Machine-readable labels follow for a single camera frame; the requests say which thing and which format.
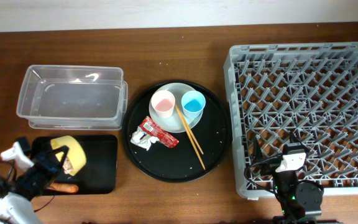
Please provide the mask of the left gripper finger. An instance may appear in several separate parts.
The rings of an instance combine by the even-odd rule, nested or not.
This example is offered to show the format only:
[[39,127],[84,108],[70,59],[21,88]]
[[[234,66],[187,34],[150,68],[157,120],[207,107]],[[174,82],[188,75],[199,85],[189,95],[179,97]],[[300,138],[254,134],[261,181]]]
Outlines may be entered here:
[[40,152],[51,151],[51,138],[36,138],[32,142],[31,155],[36,156]]
[[61,146],[57,149],[50,148],[47,151],[47,157],[51,160],[51,164],[59,169],[64,170],[65,159],[67,158],[69,147]]

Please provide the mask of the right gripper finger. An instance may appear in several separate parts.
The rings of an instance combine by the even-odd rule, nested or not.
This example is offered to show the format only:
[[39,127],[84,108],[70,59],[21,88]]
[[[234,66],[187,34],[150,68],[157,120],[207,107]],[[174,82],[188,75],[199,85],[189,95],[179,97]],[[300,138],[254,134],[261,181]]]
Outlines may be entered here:
[[253,161],[259,162],[259,161],[262,161],[263,159],[264,159],[264,157],[263,157],[262,150],[260,148],[258,139],[256,136],[254,136],[254,138],[253,138]]
[[289,147],[292,148],[305,148],[306,146],[293,134],[289,133],[290,143],[288,144]]

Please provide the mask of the yellow bowl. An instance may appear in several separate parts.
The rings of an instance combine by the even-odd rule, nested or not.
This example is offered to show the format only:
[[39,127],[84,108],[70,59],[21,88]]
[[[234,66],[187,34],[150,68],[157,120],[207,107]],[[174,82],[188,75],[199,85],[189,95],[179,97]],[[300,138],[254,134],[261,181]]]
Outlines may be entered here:
[[69,147],[67,158],[74,167],[74,175],[76,175],[86,164],[86,156],[83,148],[79,142],[72,136],[63,136],[54,138],[50,141],[52,149],[57,149],[61,146]]

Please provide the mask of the white tissue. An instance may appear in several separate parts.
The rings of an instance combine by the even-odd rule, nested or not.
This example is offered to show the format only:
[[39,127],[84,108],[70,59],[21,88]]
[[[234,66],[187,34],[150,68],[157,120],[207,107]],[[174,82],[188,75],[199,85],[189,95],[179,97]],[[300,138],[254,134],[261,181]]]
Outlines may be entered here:
[[131,143],[145,149],[146,151],[148,151],[152,144],[156,143],[157,141],[159,141],[157,137],[147,134],[141,128],[137,128],[131,137]]

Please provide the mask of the blue cup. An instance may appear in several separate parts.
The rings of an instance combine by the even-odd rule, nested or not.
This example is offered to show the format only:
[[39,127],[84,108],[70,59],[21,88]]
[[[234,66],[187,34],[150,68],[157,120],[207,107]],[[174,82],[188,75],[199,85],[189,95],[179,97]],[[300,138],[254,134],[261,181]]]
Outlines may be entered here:
[[206,99],[199,91],[188,91],[182,96],[181,105],[184,115],[187,118],[194,119],[203,112],[206,105]]

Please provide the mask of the red snack wrapper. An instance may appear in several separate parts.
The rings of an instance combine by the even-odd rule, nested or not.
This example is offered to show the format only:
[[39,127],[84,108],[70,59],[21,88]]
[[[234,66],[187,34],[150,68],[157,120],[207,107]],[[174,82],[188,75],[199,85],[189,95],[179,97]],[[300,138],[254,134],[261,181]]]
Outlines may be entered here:
[[164,131],[152,118],[146,116],[139,128],[145,131],[148,135],[156,137],[160,143],[168,148],[174,148],[178,143],[175,137]]

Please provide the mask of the pink cup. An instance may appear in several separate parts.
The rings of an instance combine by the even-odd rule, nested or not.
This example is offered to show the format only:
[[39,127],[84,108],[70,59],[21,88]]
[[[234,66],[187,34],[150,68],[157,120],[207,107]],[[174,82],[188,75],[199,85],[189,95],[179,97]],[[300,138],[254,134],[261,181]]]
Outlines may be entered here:
[[175,107],[175,97],[168,90],[156,91],[151,98],[152,108],[161,118],[169,118]]

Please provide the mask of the food scraps with rice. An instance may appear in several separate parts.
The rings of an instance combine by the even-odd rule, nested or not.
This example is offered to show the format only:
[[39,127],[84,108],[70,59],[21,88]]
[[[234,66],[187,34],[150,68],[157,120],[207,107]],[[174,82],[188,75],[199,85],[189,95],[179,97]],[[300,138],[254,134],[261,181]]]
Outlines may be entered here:
[[65,158],[63,162],[63,171],[65,174],[73,175],[74,174],[74,167],[72,163],[70,162],[69,158]]

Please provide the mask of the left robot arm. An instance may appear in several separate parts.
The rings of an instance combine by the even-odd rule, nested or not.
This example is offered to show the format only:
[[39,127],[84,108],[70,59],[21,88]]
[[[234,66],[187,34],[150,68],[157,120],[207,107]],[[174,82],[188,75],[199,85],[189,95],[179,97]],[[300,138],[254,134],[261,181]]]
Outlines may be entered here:
[[0,160],[0,223],[40,223],[31,200],[43,194],[59,173],[69,147],[60,146],[37,153],[32,159],[26,138],[19,138],[1,153]]

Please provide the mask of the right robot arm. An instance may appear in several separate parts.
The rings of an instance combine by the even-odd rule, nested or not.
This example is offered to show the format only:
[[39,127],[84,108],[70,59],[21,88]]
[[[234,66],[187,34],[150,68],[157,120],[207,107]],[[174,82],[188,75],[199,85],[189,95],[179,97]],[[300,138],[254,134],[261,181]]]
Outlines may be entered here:
[[296,172],[305,165],[310,150],[293,133],[288,137],[290,142],[283,146],[283,151],[267,158],[263,157],[258,140],[254,138],[254,158],[250,167],[273,178],[270,193],[282,208],[282,215],[273,217],[274,223],[316,223],[316,217],[322,213],[324,187],[298,179]]

